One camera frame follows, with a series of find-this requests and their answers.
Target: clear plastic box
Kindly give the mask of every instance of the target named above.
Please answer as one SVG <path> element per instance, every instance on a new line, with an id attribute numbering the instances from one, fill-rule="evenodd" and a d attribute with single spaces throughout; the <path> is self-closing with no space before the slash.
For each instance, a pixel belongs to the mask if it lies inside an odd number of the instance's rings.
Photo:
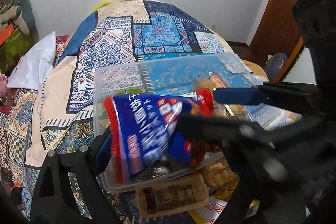
<path id="1" fill-rule="evenodd" d="M 97 69 L 93 96 L 95 136 L 103 134 L 109 126 L 104 107 L 104 99 L 107 96 L 141 92 L 183 95 L 194 91 L 195 83 L 209 79 L 214 73 L 218 74 L 229 87 L 251 87 L 261 84 L 232 53 L 162 58 Z M 263 127 L 281 114 L 280 109 L 263 104 L 245 108 L 248 118 Z M 222 156 L 221 152 L 213 154 L 203 160 L 199 168 L 213 163 Z M 118 193 L 174 180 L 188 173 L 188 168 L 182 168 L 155 179 L 120 185 L 113 181 L 113 166 L 110 161 L 106 171 L 101 174 L 101 181 L 105 190 Z"/>

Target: white pillow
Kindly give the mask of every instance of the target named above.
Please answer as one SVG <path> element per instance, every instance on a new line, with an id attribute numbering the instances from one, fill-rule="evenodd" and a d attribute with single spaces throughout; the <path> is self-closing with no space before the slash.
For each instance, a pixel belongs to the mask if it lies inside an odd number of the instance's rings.
<path id="1" fill-rule="evenodd" d="M 52 32 L 21 57 L 8 78 L 8 88 L 40 90 L 40 86 L 54 68 L 56 33 Z"/>

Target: food package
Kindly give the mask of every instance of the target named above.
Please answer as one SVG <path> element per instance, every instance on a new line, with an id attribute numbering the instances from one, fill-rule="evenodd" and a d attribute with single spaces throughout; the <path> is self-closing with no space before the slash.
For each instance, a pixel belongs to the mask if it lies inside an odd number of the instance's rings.
<path id="1" fill-rule="evenodd" d="M 182 113 L 213 113 L 208 90 L 198 90 L 203 101 L 179 96 L 122 94 L 104 101 L 112 131 L 112 162 L 116 183 L 134 180 L 157 160 L 172 157 L 185 165 L 197 165 L 199 155 L 184 137 L 175 132 Z"/>
<path id="2" fill-rule="evenodd" d="M 234 190 L 236 189 L 237 185 L 238 185 L 238 180 L 234 179 L 231 182 L 227 183 L 226 185 L 215 190 L 212 196 L 216 199 L 220 199 L 220 200 L 228 202 Z M 251 202 L 250 208 L 258 203 L 259 201 L 257 199 L 253 199 Z"/>
<path id="3" fill-rule="evenodd" d="M 190 216 L 196 222 L 196 224 L 214 224 L 216 219 L 224 210 L 227 205 L 226 201 L 216 199 L 214 197 L 209 198 L 209 203 L 205 206 L 188 211 Z M 259 202 L 253 200 L 249 210 L 246 213 L 245 218 L 251 217 L 256 214 L 259 207 Z"/>
<path id="4" fill-rule="evenodd" d="M 237 175 L 231 171 L 225 158 L 203 167 L 198 173 L 203 176 L 206 185 L 215 188 L 237 179 Z"/>
<path id="5" fill-rule="evenodd" d="M 228 87 L 223 79 L 216 73 L 213 73 L 209 80 L 211 81 L 211 83 L 213 83 L 215 88 Z M 247 115 L 245 107 L 243 107 L 242 105 L 223 105 L 227 108 L 231 116 L 237 116 L 238 119 L 243 119 Z"/>
<path id="6" fill-rule="evenodd" d="M 216 87 L 209 79 L 204 79 L 204 80 L 197 82 L 195 85 L 195 88 L 196 89 L 208 88 L 211 91 L 215 116 L 220 116 L 226 119 L 237 118 L 235 115 L 231 115 L 229 113 L 229 111 L 226 109 L 224 104 L 218 104 L 216 101 L 213 100 L 213 91 Z"/>
<path id="7" fill-rule="evenodd" d="M 209 187 L 198 174 L 136 190 L 135 194 L 136 205 L 143 218 L 177 214 L 209 202 Z"/>

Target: patterned quilt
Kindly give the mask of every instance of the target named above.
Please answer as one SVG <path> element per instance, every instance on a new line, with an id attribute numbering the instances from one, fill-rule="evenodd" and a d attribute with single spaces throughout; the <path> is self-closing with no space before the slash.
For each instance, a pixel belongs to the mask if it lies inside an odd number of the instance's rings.
<path id="1" fill-rule="evenodd" d="M 93 139 L 95 70 L 149 59 L 232 52 L 218 34 L 179 8 L 158 1 L 129 0 L 107 5 L 89 15 L 67 40 L 57 41 L 55 68 L 37 93 L 16 90 L 11 113 L 0 114 L 0 172 L 6 188 L 23 184 L 26 215 L 40 167 L 49 150 L 76 151 Z M 139 75 L 115 82 L 116 89 L 139 86 Z M 76 177 L 69 173 L 73 195 L 82 215 L 90 212 Z M 105 193 L 124 223 L 130 223 L 127 202 Z M 188 214 L 176 220 L 186 223 Z"/>

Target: stuffed toy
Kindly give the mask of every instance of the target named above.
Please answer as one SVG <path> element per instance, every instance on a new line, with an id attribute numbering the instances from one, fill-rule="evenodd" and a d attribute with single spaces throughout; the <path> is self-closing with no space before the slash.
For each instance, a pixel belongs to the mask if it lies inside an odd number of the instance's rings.
<path id="1" fill-rule="evenodd" d="M 22 9 L 20 6 L 12 6 L 7 11 L 5 11 L 3 14 L 0 14 L 0 23 L 1 25 L 8 22 L 11 19 L 17 18 L 22 12 Z"/>
<path id="2" fill-rule="evenodd" d="M 13 5 L 18 5 L 21 8 L 21 13 L 19 14 L 18 18 L 13 20 L 14 24 L 20 28 L 23 34 L 32 35 L 36 29 L 36 26 L 30 1 L 14 0 Z"/>

